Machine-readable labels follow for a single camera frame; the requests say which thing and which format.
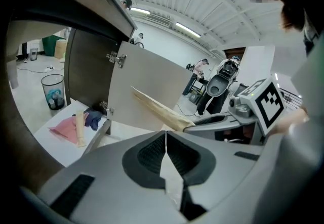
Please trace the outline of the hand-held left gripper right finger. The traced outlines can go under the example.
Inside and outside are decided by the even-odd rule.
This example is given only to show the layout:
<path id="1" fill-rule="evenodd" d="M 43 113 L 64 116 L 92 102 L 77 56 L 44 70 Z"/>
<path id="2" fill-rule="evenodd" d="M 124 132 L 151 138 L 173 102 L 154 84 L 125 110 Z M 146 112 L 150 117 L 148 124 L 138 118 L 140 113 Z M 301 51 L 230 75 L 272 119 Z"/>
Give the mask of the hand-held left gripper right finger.
<path id="1" fill-rule="evenodd" d="M 198 210 L 193 223 L 253 223 L 257 200 L 263 185 L 249 181 L 257 176 L 255 165 L 266 151 L 264 146 L 232 144 L 209 140 L 187 133 L 166 132 L 167 153 L 184 145 L 198 155 L 186 156 L 184 163 L 194 162 L 183 175 L 190 214 Z"/>

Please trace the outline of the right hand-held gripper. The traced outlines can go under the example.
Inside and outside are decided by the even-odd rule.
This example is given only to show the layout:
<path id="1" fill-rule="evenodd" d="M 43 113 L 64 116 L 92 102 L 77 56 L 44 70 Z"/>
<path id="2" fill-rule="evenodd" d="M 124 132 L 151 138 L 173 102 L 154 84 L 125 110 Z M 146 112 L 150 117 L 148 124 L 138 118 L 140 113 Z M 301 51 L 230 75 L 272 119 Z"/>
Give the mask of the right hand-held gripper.
<path id="1" fill-rule="evenodd" d="M 266 78 L 229 99 L 228 116 L 210 115 L 194 122 L 184 133 L 215 132 L 215 139 L 228 143 L 264 145 L 286 107 L 273 79 Z"/>

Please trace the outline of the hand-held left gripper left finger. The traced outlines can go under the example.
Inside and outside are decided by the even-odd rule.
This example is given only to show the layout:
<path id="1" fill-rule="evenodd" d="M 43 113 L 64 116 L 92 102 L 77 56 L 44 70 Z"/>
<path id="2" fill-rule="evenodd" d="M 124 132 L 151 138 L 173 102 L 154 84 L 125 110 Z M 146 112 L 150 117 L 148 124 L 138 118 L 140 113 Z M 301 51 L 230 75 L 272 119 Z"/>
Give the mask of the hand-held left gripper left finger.
<path id="1" fill-rule="evenodd" d="M 52 176 L 38 197 L 73 223 L 186 223 L 160 177 L 164 131 L 87 153 Z"/>

